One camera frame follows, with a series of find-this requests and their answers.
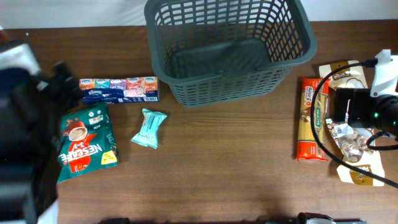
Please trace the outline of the green Nescafe coffee bag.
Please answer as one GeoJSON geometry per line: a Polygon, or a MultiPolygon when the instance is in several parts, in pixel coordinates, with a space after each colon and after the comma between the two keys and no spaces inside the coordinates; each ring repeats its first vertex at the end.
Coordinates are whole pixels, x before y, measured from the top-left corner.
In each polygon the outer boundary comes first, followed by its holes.
{"type": "Polygon", "coordinates": [[[61,119],[60,130],[59,183],[119,165],[107,104],[96,103],[66,114],[61,119]]]}

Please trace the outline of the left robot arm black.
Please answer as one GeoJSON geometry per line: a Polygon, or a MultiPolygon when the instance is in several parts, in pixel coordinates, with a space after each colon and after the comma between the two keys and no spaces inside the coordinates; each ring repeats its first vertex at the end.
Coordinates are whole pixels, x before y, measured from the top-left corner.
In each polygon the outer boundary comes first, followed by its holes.
{"type": "Polygon", "coordinates": [[[1,44],[1,223],[57,223],[60,120],[82,98],[65,63],[45,78],[29,44],[1,44]]]}

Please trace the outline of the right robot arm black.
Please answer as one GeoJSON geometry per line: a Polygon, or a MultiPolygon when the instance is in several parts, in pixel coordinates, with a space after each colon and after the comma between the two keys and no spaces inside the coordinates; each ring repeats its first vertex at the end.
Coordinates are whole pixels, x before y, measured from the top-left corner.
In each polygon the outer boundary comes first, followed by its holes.
{"type": "Polygon", "coordinates": [[[397,135],[397,53],[376,56],[371,88],[338,88],[333,120],[352,128],[371,128],[397,135]]]}

